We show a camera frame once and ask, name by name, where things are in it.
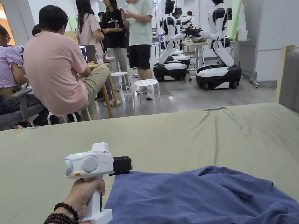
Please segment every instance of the grey headboard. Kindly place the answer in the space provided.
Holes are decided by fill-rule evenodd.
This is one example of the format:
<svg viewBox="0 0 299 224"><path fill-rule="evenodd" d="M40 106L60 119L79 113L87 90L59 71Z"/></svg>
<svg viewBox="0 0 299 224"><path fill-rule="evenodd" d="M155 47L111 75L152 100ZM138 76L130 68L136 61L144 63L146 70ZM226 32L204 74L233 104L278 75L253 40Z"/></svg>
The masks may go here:
<svg viewBox="0 0 299 224"><path fill-rule="evenodd" d="M295 45L282 49L276 97L279 104L299 113L299 50Z"/></svg>

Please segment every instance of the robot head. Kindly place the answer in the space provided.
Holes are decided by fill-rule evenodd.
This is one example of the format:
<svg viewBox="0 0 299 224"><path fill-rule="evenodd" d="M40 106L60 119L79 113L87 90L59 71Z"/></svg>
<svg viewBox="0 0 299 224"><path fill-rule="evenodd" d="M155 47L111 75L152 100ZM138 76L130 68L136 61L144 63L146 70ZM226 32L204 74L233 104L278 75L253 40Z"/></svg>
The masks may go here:
<svg viewBox="0 0 299 224"><path fill-rule="evenodd" d="M173 12L175 3L174 0L166 0L165 14L171 14Z"/></svg>
<svg viewBox="0 0 299 224"><path fill-rule="evenodd" d="M215 5L218 5L220 3L224 3L223 0L212 0L212 2L215 4Z"/></svg>

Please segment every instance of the grey chair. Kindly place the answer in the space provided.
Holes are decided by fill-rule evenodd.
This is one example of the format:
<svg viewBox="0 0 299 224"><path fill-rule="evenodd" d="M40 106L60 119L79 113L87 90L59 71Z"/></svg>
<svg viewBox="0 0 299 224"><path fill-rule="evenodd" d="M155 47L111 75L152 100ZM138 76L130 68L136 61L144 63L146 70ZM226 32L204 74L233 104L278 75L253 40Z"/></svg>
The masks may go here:
<svg viewBox="0 0 299 224"><path fill-rule="evenodd" d="M26 122L28 119L38 113L40 113L44 106L42 104L38 104L32 107L27 107L27 94L32 91L32 88L26 88L20 90L12 95L13 98L17 98L20 102L20 111L16 111L10 114L0 115L0 131L7 130L9 126L15 125L19 122Z"/></svg>

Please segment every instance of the blue cloth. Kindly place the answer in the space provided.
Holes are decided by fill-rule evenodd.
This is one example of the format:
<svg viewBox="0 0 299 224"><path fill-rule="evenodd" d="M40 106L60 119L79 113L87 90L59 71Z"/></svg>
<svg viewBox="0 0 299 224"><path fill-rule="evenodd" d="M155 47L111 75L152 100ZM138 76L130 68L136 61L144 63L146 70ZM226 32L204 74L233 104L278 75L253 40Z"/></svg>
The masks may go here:
<svg viewBox="0 0 299 224"><path fill-rule="evenodd" d="M271 181L214 166L116 176L105 209L111 224L299 223L299 204Z"/></svg>

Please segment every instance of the light green t-shirt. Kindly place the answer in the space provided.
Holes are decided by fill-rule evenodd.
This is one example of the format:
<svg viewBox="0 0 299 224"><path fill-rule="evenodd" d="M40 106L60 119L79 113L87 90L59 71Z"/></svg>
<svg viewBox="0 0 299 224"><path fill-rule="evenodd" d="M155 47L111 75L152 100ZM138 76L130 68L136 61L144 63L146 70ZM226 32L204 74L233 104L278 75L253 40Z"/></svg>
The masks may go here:
<svg viewBox="0 0 299 224"><path fill-rule="evenodd" d="M139 0L136 4L129 5L128 11L138 15L149 15L152 17L152 3L149 0ZM146 24L129 19L130 46L152 45L152 21Z"/></svg>

